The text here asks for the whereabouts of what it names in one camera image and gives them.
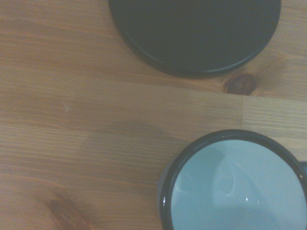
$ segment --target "mug rim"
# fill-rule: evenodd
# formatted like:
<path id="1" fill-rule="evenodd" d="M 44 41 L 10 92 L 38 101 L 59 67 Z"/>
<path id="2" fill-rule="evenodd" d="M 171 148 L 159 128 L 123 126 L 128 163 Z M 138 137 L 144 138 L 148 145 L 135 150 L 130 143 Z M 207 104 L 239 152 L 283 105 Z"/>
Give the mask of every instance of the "mug rim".
<path id="1" fill-rule="evenodd" d="M 171 199 L 175 182 L 183 166 L 201 149 L 213 143 L 225 140 L 243 140 L 252 142 L 259 144 L 278 155 L 296 174 L 305 194 L 305 202 L 307 203 L 307 174 L 300 166 L 299 161 L 290 151 L 275 140 L 256 132 L 241 129 L 221 130 L 207 134 L 192 142 L 171 163 L 163 182 L 159 199 L 159 213 L 163 230 L 174 230 L 171 216 Z"/>

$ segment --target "black lid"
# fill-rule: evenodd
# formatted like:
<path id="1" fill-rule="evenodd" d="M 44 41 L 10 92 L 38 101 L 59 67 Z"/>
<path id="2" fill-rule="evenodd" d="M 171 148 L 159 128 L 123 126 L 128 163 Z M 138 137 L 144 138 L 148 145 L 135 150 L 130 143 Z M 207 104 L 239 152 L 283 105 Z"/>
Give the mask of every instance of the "black lid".
<path id="1" fill-rule="evenodd" d="M 174 75 L 238 67 L 272 37 L 280 0 L 109 0 L 114 21 L 134 51 Z"/>

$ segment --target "enamel mug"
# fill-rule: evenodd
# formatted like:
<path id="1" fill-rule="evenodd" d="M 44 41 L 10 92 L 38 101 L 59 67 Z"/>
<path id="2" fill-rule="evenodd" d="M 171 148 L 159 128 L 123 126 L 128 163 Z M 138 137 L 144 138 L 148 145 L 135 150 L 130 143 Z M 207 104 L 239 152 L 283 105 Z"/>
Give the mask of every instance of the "enamel mug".
<path id="1" fill-rule="evenodd" d="M 164 230 L 306 230 L 301 163 L 258 133 L 224 130 L 186 147 L 158 183 Z"/>

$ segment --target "wooden tabletop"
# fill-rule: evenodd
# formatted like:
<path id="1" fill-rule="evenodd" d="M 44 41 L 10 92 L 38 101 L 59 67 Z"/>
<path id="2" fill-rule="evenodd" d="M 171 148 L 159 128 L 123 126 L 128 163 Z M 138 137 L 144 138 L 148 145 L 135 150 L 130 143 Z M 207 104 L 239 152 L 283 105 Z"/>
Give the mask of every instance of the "wooden tabletop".
<path id="1" fill-rule="evenodd" d="M 217 130 L 307 160 L 307 1 L 282 5 L 256 58 L 191 80 L 140 60 L 107 0 L 1 0 L 0 229 L 161 230 L 163 168 Z"/>

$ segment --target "wood knot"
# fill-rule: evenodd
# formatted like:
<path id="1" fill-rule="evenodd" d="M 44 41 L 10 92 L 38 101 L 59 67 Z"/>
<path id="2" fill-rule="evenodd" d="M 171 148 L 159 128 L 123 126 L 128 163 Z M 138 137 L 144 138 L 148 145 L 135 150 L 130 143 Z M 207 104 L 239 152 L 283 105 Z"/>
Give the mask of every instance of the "wood knot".
<path id="1" fill-rule="evenodd" d="M 231 77 L 224 84 L 224 92 L 238 95 L 250 95 L 256 88 L 256 78 L 249 73 Z"/>
<path id="2" fill-rule="evenodd" d="M 79 210 L 65 200 L 51 200 L 47 205 L 61 230 L 92 230 L 91 224 Z"/>

